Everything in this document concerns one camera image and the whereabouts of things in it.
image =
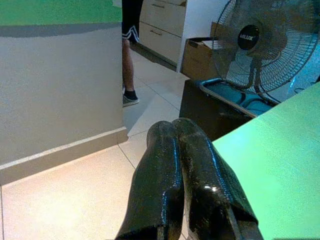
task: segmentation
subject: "beige wall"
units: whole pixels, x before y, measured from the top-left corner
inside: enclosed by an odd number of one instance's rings
[[[121,24],[0,27],[0,167],[123,127]]]

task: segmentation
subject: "baseboard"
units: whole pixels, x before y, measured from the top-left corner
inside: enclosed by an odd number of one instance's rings
[[[125,127],[59,146],[0,166],[0,186],[125,142]]]

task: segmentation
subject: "white cabinet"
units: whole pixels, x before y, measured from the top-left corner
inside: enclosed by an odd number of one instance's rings
[[[228,0],[144,0],[140,43],[180,71],[188,38],[208,37]]]

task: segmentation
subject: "tile floor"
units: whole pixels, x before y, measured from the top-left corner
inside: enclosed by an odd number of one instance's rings
[[[123,109],[129,140],[2,186],[0,240],[115,238],[147,130],[178,118],[187,79],[134,51],[132,59],[140,103]],[[180,240],[186,238],[184,219]]]

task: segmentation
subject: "shorts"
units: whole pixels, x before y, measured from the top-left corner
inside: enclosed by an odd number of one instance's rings
[[[139,42],[139,22],[143,0],[122,0],[122,39]]]

